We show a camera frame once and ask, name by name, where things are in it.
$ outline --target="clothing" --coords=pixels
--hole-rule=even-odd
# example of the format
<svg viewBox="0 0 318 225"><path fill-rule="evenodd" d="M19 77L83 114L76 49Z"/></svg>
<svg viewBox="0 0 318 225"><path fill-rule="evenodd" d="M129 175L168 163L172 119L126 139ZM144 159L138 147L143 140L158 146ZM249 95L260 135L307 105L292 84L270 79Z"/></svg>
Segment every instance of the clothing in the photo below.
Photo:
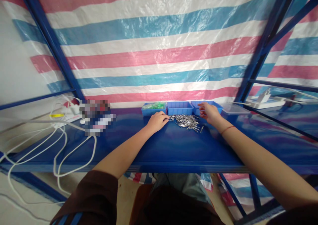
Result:
<svg viewBox="0 0 318 225"><path fill-rule="evenodd" d="M189 174L171 174L171 173L159 173L155 175L157 181L152 187L152 191L156 190L160 186L170 186L179 190L185 195L188 195L195 200L208 203L212 206L212 202L203 187L201 181L194 173Z"/></svg>
<svg viewBox="0 0 318 225"><path fill-rule="evenodd" d="M118 180L114 176L100 171L88 172L51 224L58 225L62 220L65 225L115 225L117 189ZM318 204L296 208L280 214L268 224L318 224L317 209ZM152 191L135 224L223 223L207 202L198 201L172 186L161 185Z"/></svg>

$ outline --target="blue plastic bin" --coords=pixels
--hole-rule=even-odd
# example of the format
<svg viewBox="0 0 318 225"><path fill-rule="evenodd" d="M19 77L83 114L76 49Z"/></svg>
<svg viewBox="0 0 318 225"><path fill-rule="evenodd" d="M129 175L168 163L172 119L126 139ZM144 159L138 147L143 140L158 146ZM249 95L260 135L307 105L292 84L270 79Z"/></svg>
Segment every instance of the blue plastic bin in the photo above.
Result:
<svg viewBox="0 0 318 225"><path fill-rule="evenodd" d="M160 112L163 111L164 113L166 113L167 110L167 104L165 103L165 107L163 109L142 109L141 108L141 112L143 116L152 116L154 115L156 112Z"/></svg>
<svg viewBox="0 0 318 225"><path fill-rule="evenodd" d="M219 113L222 112L223 107L220 104L218 104L218 103L216 103L214 101L195 101L195 102L192 101L191 104L193 106L193 113L195 115L200 115L200 109L199 109L200 107L198 106L198 104L203 103L203 102L207 102L210 105L216 106L218 111L219 111Z"/></svg>
<svg viewBox="0 0 318 225"><path fill-rule="evenodd" d="M168 102L168 115L192 115L193 107L189 102Z"/></svg>

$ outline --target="leg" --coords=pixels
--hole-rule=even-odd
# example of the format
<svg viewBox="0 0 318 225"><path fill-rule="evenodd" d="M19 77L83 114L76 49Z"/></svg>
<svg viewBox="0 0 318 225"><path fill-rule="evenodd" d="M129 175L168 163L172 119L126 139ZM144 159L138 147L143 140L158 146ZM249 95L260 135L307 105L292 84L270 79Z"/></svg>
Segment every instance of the leg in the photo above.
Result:
<svg viewBox="0 0 318 225"><path fill-rule="evenodd" d="M212 206L211 200L196 174L160 173L156 174L156 178L157 181L154 184L152 191L161 185L172 186L185 195L198 201L209 203Z"/></svg>

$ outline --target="red string bracelet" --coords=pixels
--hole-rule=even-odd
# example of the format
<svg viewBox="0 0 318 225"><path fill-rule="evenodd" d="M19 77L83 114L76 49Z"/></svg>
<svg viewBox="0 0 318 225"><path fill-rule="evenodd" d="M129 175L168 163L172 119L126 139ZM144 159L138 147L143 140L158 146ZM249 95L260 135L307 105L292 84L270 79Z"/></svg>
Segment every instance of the red string bracelet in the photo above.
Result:
<svg viewBox="0 0 318 225"><path fill-rule="evenodd" d="M231 127L235 127L235 126L230 126L230 127L228 127L227 129L229 129L229 128L231 128ZM227 129L225 129L223 132L221 132L221 135L222 135Z"/></svg>

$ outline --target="brown sleeve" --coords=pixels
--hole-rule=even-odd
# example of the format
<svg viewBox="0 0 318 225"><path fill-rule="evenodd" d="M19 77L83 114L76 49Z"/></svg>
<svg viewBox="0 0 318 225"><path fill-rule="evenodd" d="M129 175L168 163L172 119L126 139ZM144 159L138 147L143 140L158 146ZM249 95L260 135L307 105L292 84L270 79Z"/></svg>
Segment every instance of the brown sleeve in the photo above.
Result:
<svg viewBox="0 0 318 225"><path fill-rule="evenodd" d="M318 204L294 208L271 219L267 225L318 224Z"/></svg>
<svg viewBox="0 0 318 225"><path fill-rule="evenodd" d="M90 221L89 224L116 224L118 180L107 173L90 171L80 181L76 190L66 200L51 221L58 221L69 215L65 225L72 222L74 215L82 212L83 215L78 223Z"/></svg>

